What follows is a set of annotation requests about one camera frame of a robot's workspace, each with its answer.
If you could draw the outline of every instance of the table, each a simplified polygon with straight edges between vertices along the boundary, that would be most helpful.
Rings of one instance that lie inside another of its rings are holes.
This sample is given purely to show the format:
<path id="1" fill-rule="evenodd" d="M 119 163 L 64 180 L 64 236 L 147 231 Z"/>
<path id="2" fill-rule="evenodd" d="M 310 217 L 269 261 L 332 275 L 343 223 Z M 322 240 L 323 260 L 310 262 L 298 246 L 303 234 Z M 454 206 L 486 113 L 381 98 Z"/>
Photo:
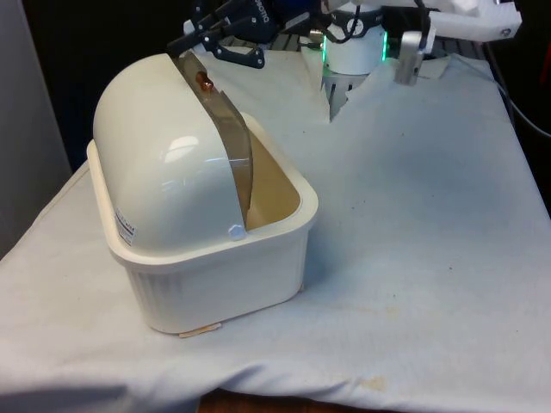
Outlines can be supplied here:
<path id="1" fill-rule="evenodd" d="M 267 60 L 203 58 L 318 192 L 305 292 L 191 340 L 149 330 L 84 166 L 0 263 L 0 410 L 183 411 L 221 387 L 548 411 L 551 224 L 495 86 L 452 65 L 405 89 L 382 66 L 327 124 L 300 56 Z"/>

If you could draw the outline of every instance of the black cable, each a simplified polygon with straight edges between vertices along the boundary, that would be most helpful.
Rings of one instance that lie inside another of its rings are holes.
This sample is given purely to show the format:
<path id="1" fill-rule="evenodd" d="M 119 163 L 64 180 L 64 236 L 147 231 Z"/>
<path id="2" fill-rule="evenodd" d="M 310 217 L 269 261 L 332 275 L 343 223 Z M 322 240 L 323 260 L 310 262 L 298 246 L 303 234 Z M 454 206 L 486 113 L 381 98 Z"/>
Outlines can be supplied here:
<path id="1" fill-rule="evenodd" d="M 337 39 L 333 33 L 331 33 L 328 29 L 323 28 L 321 32 L 329 39 L 331 43 L 335 43 L 337 45 L 342 45 L 343 43 L 346 43 L 348 40 L 352 39 L 352 36 L 354 35 L 354 32 L 356 31 L 356 27 L 358 25 L 358 22 L 360 21 L 360 13 L 362 11 L 361 6 L 356 7 L 356 13 L 354 14 L 354 21 L 352 22 L 352 27 L 350 28 L 350 31 L 342 38 Z"/>
<path id="2" fill-rule="evenodd" d="M 323 47 L 323 45 L 321 43 L 315 43 L 315 42 L 302 43 L 300 41 L 298 42 L 298 46 L 308 47 L 309 49 L 312 49 L 312 50 L 319 50 Z"/>

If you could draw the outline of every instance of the label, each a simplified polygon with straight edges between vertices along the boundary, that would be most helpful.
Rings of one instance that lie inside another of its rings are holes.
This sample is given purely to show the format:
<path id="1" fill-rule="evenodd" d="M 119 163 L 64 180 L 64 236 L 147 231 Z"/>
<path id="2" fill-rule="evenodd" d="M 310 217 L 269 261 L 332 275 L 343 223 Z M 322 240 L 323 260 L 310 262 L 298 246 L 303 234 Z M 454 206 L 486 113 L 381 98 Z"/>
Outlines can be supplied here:
<path id="1" fill-rule="evenodd" d="M 136 227 L 132 226 L 128 220 L 124 218 L 119 208 L 115 211 L 115 222 L 117 223 L 117 230 L 119 230 L 121 238 L 132 247 L 134 236 L 136 235 Z"/>

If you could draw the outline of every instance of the wall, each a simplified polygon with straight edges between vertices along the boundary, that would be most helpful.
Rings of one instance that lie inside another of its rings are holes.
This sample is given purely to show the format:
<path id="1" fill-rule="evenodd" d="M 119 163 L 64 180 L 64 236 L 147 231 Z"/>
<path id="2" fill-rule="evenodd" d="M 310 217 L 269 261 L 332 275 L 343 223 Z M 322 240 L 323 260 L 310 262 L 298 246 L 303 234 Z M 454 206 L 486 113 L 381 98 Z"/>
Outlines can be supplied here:
<path id="1" fill-rule="evenodd" d="M 0 257 L 70 175 L 19 0 L 0 0 Z"/>

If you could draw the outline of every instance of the stain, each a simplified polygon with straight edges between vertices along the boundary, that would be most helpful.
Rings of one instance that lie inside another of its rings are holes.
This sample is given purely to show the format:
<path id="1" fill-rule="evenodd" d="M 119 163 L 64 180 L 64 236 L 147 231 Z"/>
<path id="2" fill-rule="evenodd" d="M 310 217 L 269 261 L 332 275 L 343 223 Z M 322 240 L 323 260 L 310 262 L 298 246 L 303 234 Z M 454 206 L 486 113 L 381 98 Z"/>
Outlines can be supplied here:
<path id="1" fill-rule="evenodd" d="M 387 380 L 382 376 L 373 377 L 369 380 L 360 380 L 360 386 L 369 390 L 385 391 L 387 389 Z"/>
<path id="2" fill-rule="evenodd" d="M 397 317 L 399 315 L 399 309 L 396 307 L 387 307 L 387 315 L 389 317 Z"/>

